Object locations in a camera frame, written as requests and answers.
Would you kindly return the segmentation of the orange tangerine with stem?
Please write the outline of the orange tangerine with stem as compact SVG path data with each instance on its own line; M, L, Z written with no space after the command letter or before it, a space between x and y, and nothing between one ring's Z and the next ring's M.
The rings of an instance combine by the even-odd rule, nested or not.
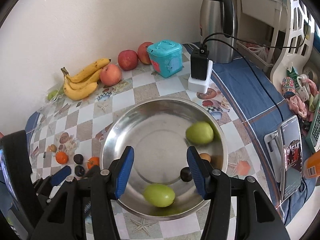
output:
M94 166L99 166L99 164L100 164L99 157L91 157L87 161L87 168L90 170Z

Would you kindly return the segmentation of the dark plum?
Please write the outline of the dark plum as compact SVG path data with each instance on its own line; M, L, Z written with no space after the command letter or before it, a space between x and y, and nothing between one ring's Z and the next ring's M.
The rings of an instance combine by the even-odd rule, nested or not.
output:
M83 177L85 175L85 169L83 166L81 165L76 165L75 168L74 168L74 174L77 176L77 177Z
M81 154L75 154L73 160L77 165L82 165L84 162L84 157Z
M190 182L193 178L189 167L184 167L180 171L180 179L183 182Z

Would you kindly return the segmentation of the dark plum back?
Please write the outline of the dark plum back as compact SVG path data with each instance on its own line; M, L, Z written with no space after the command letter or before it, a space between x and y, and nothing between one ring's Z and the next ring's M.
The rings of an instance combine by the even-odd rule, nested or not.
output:
M77 165L82 165L84 162L84 157L81 154L75 154L73 160Z

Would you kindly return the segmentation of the small brown longan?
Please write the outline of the small brown longan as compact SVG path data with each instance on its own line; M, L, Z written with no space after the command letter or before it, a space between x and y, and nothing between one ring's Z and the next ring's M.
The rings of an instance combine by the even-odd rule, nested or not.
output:
M211 156L208 154L208 153L201 153L200 154L200 158L203 159L203 160L206 160L208 162L211 162Z
M57 147L54 144L51 144L49 146L49 149L50 149L51 152L56 152L57 151Z

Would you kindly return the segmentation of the dark plum front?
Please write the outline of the dark plum front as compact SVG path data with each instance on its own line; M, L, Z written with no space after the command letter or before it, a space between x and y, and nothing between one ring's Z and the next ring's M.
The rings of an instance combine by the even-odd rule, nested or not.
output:
M193 178L189 167L184 167L180 171L180 179L183 182L190 182Z

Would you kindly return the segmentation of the small green fruit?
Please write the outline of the small green fruit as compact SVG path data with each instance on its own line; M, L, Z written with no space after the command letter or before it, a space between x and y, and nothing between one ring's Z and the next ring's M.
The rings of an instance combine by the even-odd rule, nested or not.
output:
M143 196L147 202L155 207L168 207L174 202L176 194L167 185L151 184L145 188Z

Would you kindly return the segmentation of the large green fruit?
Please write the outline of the large green fruit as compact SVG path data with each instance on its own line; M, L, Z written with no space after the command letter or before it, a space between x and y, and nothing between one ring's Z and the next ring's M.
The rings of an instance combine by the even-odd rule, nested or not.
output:
M185 136L193 144L204 145L213 141L214 131L209 123L199 121L187 128Z

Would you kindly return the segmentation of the large steel basin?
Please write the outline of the large steel basin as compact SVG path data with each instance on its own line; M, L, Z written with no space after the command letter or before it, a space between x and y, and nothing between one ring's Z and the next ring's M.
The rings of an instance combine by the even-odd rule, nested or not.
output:
M102 143L100 167L108 168L126 146L132 146L135 152L125 192L117 201L121 207L146 219L174 220L208 204L193 181L180 179L181 169L188 165L187 149L192 145L185 132L198 121L211 125L214 139L206 145L197 145L197 151L208 153L212 166L226 171L226 137L213 116L194 102L174 97L151 99L135 105L111 125ZM174 190L175 200L169 207L155 207L145 200L145 188L154 183Z

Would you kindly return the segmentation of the orange plastic bottle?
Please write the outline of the orange plastic bottle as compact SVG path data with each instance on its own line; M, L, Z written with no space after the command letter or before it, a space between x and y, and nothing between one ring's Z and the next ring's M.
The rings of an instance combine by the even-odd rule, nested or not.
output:
M303 165L303 177L307 179L320 176L320 151L310 156Z

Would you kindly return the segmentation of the smartphone on stand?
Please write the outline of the smartphone on stand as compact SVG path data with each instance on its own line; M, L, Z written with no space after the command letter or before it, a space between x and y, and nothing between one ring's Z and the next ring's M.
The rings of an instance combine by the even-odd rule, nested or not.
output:
M278 146L281 158L280 198L286 200L300 187L302 179L302 139L296 115L278 127Z

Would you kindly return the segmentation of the red apple right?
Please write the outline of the red apple right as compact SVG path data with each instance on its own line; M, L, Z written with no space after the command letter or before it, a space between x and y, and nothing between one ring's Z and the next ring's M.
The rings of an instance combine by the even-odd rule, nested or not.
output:
M152 44L153 44L152 42L144 42L139 46L139 48L137 50L137 55L138 55L138 58L141 63L151 64L151 60L150 60L149 54L147 52L147 48L148 48L148 46L150 46Z

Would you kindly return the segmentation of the teal plastic box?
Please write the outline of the teal plastic box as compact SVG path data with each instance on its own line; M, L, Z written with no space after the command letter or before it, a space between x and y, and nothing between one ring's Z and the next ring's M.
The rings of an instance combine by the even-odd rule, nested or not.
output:
M183 68L182 45L171 40L162 40L147 47L154 71L163 78L170 77Z

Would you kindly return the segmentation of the black charger on white base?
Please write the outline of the black charger on white base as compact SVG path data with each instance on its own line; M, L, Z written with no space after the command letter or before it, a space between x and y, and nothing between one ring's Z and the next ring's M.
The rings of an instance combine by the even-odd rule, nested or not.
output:
M209 88L213 62L208 59L209 50L206 45L195 48L190 56L190 76L188 89L201 94L206 94Z

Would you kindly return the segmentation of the white plastic shelf rack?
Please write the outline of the white plastic shelf rack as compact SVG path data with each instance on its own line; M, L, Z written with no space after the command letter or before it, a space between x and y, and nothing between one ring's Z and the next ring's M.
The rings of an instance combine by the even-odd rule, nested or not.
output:
M289 67L298 74L310 58L315 20L301 0L236 0L239 51L277 90Z

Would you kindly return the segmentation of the steel thermos jug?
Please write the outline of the steel thermos jug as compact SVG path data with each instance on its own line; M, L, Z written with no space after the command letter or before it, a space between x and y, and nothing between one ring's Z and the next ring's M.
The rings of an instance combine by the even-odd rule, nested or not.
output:
M200 35L215 63L230 63L234 58L237 18L233 0L203 0L200 10Z

